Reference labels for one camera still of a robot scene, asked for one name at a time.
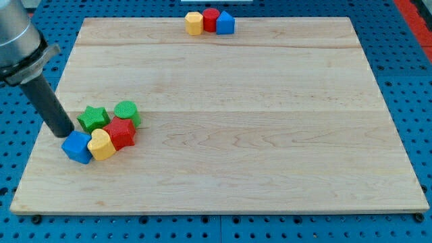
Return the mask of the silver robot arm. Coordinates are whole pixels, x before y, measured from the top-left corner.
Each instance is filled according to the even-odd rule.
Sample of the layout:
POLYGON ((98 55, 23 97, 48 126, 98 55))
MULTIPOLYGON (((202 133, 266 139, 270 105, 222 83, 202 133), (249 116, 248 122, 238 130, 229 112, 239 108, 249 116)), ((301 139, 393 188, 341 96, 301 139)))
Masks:
POLYGON ((32 23, 18 0, 1 0, 1 81, 17 86, 58 138, 74 125, 43 75, 47 62, 60 53, 32 23))

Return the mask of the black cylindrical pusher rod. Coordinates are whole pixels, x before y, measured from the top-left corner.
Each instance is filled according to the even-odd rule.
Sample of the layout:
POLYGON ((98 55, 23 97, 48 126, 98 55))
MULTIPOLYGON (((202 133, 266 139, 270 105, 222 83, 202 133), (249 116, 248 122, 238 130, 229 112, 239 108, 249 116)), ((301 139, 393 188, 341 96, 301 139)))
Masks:
POLYGON ((74 125, 42 74, 30 81, 22 82, 19 87, 54 136, 65 138, 71 134, 74 125))

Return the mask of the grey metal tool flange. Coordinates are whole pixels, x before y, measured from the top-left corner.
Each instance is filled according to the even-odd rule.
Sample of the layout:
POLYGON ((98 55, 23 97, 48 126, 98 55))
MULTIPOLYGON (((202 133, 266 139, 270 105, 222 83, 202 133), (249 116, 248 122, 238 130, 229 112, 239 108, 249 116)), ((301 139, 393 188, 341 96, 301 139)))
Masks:
POLYGON ((50 45, 41 31, 38 31, 40 44, 28 57, 14 65, 1 68, 1 81, 8 86, 25 84, 43 72, 44 66, 61 52, 57 43, 50 45))

